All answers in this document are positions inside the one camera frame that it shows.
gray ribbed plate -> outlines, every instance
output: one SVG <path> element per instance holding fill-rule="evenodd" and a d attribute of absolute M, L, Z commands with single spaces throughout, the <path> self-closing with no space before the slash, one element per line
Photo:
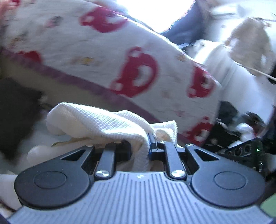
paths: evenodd
<path fill-rule="evenodd" d="M 164 172 L 117 172 L 97 181 L 78 202 L 57 210 L 23 206 L 9 218 L 11 224 L 261 224 L 270 223 L 257 206 L 219 209 L 192 194 L 185 182 L 166 178 Z"/>

folded cloth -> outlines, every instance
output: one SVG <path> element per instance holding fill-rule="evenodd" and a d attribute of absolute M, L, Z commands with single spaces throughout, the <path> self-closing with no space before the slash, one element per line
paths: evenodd
<path fill-rule="evenodd" d="M 131 144 L 132 156 L 127 162 L 117 166 L 117 170 L 149 171 L 153 162 L 148 159 L 149 141 L 147 133 L 154 138 L 177 143 L 175 121 L 149 124 L 146 120 L 130 111 L 109 112 L 103 109 L 60 103 L 53 108 L 47 118 L 48 130 L 55 135 L 67 134 L 71 141 L 52 147 L 36 146 L 27 156 L 29 166 L 42 163 L 84 145 L 104 146 L 109 142 L 125 139 Z M 0 175 L 0 202 L 17 210 L 20 203 L 13 189 L 16 175 Z"/>

